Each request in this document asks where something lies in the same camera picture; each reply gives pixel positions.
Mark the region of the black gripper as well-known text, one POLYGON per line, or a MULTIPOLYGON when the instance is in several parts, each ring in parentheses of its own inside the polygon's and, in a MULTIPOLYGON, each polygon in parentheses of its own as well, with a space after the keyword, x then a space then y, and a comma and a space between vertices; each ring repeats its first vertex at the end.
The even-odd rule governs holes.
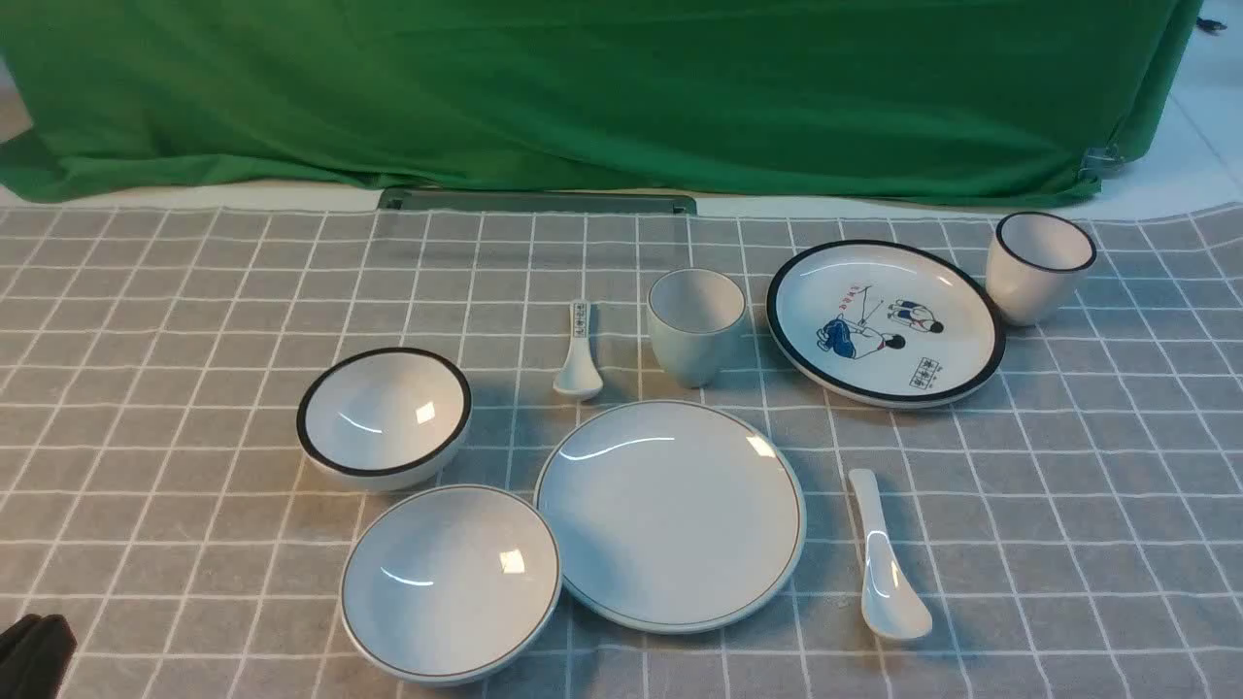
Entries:
POLYGON ((1 634, 1 697, 56 698, 76 646, 66 616, 22 616, 1 634))

